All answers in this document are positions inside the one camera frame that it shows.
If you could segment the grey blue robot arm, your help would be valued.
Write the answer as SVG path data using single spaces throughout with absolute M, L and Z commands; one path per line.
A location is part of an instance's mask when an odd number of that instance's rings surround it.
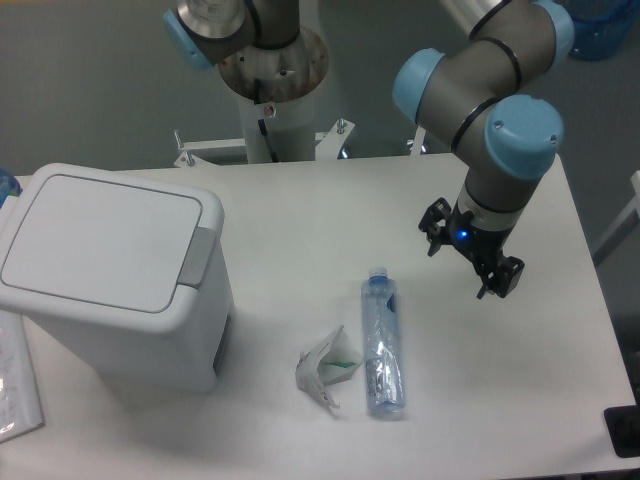
M 445 143 L 468 172 L 454 204 L 438 200 L 419 223 L 429 249 L 449 245 L 507 296 L 523 270 L 504 244 L 543 175 L 564 126 L 549 103 L 521 88 L 556 66 L 574 41 L 568 12 L 551 1 L 449 1 L 467 34 L 453 57 L 429 48 L 400 68 L 397 108 Z M 179 1 L 163 23 L 185 61 L 216 67 L 235 94 L 248 160 L 316 158 L 313 97 L 329 67 L 324 42 L 300 21 L 296 1 Z

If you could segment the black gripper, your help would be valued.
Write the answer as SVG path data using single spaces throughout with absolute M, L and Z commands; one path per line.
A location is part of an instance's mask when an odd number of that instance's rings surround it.
M 517 285 L 525 263 L 513 256 L 504 256 L 503 247 L 512 229 L 490 231 L 474 226 L 471 211 L 461 213 L 444 198 L 437 199 L 424 212 L 418 229 L 429 243 L 427 255 L 434 256 L 443 245 L 452 245 L 469 260 L 480 277 L 482 286 L 476 297 L 486 294 L 505 298 Z

